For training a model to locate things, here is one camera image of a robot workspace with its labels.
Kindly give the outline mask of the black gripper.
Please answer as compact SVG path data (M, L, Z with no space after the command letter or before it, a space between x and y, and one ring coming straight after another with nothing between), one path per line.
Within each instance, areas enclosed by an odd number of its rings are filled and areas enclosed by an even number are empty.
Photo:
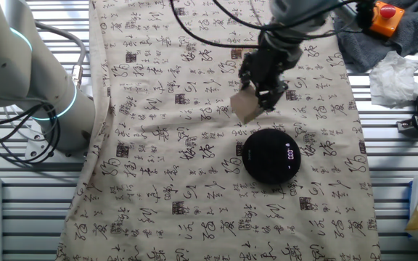
M252 83L258 105L263 111L274 111L288 85L278 83L279 76L296 66L302 51L298 44L279 44L268 39L261 39L260 47L246 53L239 69L240 90L245 90Z

